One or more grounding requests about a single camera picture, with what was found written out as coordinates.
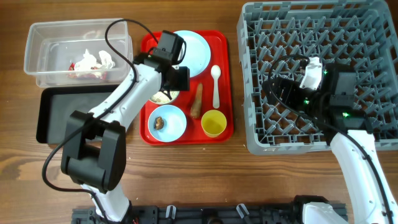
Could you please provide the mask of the brown food scrap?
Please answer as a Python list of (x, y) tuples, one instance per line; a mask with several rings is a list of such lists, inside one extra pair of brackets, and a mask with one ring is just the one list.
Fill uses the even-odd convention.
[(155, 128), (155, 130), (160, 130), (160, 129), (162, 129), (163, 127), (164, 127), (164, 120), (163, 120), (163, 118), (162, 118), (161, 116), (159, 116), (159, 117), (157, 117), (157, 118), (155, 119), (154, 128)]

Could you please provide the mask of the white tissue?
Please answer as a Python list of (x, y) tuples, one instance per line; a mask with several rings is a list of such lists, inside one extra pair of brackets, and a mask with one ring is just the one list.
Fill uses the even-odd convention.
[[(100, 50), (99, 58), (101, 62), (97, 61), (97, 58), (90, 54), (88, 49), (83, 54), (83, 59), (75, 63), (75, 73), (91, 73), (91, 72), (103, 72), (107, 69), (112, 69), (116, 66), (112, 56), (105, 50)], [(92, 70), (91, 67), (98, 67), (99, 70)]]

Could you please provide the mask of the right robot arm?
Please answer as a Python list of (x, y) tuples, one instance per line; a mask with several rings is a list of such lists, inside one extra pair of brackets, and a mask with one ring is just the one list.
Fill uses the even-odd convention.
[(397, 223), (397, 202), (380, 165), (367, 114), (354, 108), (356, 72), (348, 65), (308, 65), (301, 82), (268, 74), (269, 101), (310, 120), (323, 132), (349, 192), (356, 223)]

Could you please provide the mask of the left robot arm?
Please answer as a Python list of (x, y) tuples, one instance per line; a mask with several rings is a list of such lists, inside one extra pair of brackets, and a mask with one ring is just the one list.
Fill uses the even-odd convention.
[(131, 201), (121, 188), (126, 167), (126, 130), (146, 102), (159, 91), (189, 89), (189, 69), (178, 67), (187, 44), (163, 31), (156, 47), (130, 62), (131, 72), (98, 106), (74, 111), (67, 123), (61, 170), (88, 193), (99, 220), (134, 223)]

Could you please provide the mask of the orange carrot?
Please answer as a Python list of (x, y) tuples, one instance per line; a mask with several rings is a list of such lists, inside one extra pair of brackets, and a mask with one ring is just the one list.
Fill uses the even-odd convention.
[(195, 100), (190, 110), (190, 116), (194, 119), (198, 119), (201, 115), (201, 104), (202, 104), (203, 84), (199, 83), (197, 91), (195, 93)]

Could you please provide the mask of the yellow plastic cup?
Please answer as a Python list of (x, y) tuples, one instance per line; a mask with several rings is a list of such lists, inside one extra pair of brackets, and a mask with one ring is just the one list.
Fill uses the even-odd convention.
[(226, 116), (218, 110), (209, 110), (201, 118), (201, 127), (210, 138), (216, 138), (227, 127)]

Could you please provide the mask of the red snack wrapper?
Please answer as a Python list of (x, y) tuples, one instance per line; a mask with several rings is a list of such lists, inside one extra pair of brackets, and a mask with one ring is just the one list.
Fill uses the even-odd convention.
[[(99, 70), (98, 67), (91, 67), (92, 70)], [(75, 71), (75, 63), (71, 63), (68, 71)], [(91, 73), (69, 73), (68, 78), (72, 79), (100, 79), (105, 80), (107, 72), (91, 72)]]

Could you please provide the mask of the light blue bowl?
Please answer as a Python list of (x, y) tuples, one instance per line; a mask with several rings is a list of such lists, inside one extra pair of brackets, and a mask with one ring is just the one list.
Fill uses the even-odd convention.
[[(164, 125), (155, 129), (156, 119), (162, 118)], [(157, 107), (149, 116), (147, 127), (150, 135), (160, 142), (172, 142), (179, 139), (187, 128), (187, 118), (184, 112), (174, 105)]]

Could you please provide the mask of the light blue plate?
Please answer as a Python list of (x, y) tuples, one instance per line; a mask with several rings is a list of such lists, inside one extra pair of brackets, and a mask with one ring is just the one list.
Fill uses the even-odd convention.
[(190, 78), (203, 72), (210, 63), (211, 50), (208, 42), (200, 34), (190, 30), (178, 30), (175, 34), (184, 39), (187, 47), (183, 45), (179, 60), (184, 59), (179, 64), (180, 67), (187, 67), (190, 70)]

